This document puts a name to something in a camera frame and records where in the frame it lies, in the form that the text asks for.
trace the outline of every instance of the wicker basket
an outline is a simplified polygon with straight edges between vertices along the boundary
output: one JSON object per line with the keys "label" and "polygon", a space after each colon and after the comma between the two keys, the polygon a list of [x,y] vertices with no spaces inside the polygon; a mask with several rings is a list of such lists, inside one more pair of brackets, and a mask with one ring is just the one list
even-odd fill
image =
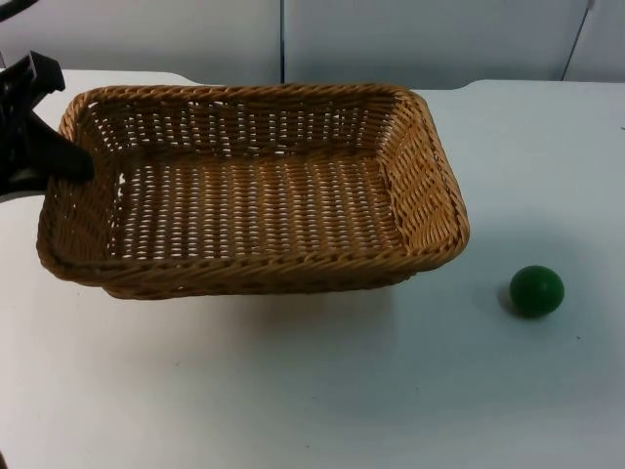
{"label": "wicker basket", "polygon": [[373,288],[468,240],[428,108],[403,88],[107,87],[61,133],[96,178],[50,181],[39,257],[118,298]]}

